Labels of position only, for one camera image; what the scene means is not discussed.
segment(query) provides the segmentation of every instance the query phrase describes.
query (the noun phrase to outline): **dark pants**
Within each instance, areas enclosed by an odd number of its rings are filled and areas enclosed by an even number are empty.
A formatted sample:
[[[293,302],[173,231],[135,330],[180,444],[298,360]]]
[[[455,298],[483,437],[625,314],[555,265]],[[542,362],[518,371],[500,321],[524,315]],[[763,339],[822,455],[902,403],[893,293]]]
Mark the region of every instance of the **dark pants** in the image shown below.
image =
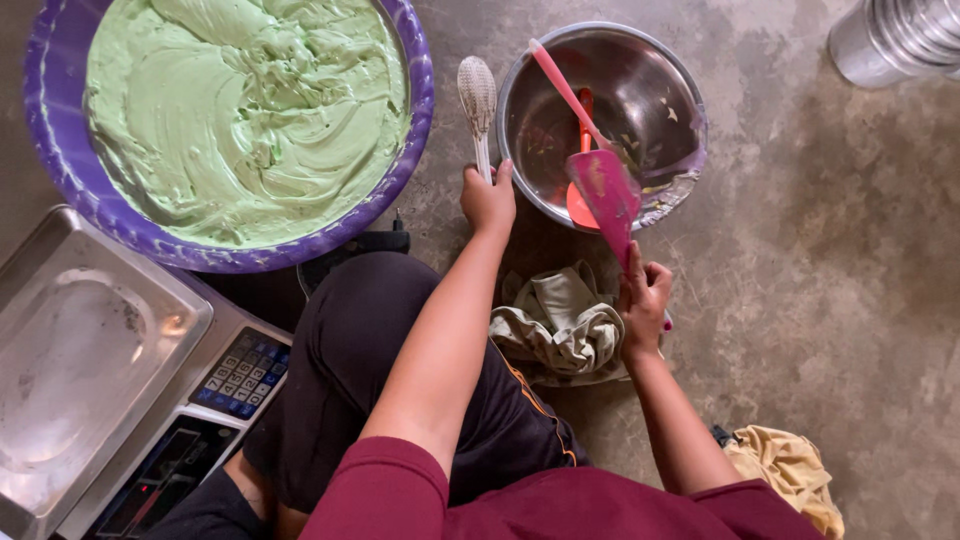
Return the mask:
[[[414,258],[376,253],[345,262],[321,283],[297,326],[286,385],[243,447],[280,503],[313,510],[439,282]],[[586,464],[570,426],[488,341],[453,457],[450,504],[539,471]],[[218,469],[157,525],[151,540],[182,537],[188,530],[205,540],[222,530],[234,538],[260,534],[252,510],[229,484]]]

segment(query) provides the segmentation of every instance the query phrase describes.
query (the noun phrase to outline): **silver cylinder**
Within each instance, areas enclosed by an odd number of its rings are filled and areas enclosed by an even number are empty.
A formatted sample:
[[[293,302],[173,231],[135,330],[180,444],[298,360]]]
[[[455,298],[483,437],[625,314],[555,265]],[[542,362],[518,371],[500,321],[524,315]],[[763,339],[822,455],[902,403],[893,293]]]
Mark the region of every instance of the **silver cylinder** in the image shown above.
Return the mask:
[[[830,55],[840,73],[851,83],[866,88],[880,88],[913,75],[891,62],[889,54],[876,44],[870,30],[871,3],[859,0],[853,9],[830,29],[828,46]]]
[[[858,86],[960,73],[960,0],[859,0],[830,30],[837,68]]]

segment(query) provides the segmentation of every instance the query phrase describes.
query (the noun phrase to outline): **crumpled cloth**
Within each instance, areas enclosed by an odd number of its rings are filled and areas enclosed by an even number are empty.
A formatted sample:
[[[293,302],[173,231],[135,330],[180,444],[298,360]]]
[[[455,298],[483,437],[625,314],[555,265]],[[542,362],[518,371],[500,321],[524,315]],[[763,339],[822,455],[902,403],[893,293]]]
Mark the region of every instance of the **crumpled cloth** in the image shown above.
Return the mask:
[[[760,426],[733,432],[724,453],[744,479],[764,479],[831,540],[843,538],[843,516],[830,499],[832,477],[806,437]]]
[[[580,386],[628,377],[615,297],[597,293],[588,264],[580,260],[520,282],[514,272],[504,279],[502,297],[510,305],[491,312],[490,337],[528,382]]]

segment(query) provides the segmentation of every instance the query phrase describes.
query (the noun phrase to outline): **green batter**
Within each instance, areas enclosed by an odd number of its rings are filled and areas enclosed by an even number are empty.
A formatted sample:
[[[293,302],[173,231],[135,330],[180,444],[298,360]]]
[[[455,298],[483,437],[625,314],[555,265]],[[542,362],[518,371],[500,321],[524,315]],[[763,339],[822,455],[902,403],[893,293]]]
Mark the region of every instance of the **green batter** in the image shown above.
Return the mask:
[[[406,136],[406,95],[371,0],[116,0],[84,109],[134,208],[184,240],[248,248],[369,194]]]

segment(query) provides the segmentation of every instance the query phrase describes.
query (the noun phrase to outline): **maroon shirt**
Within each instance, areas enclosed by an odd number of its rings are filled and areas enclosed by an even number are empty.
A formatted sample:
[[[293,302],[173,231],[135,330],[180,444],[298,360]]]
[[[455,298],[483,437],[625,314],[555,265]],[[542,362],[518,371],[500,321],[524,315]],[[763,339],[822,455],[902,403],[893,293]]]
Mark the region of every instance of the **maroon shirt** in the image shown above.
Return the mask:
[[[680,497],[592,467],[553,469],[454,508],[448,489],[419,446],[360,440],[300,539],[823,538],[763,480]]]

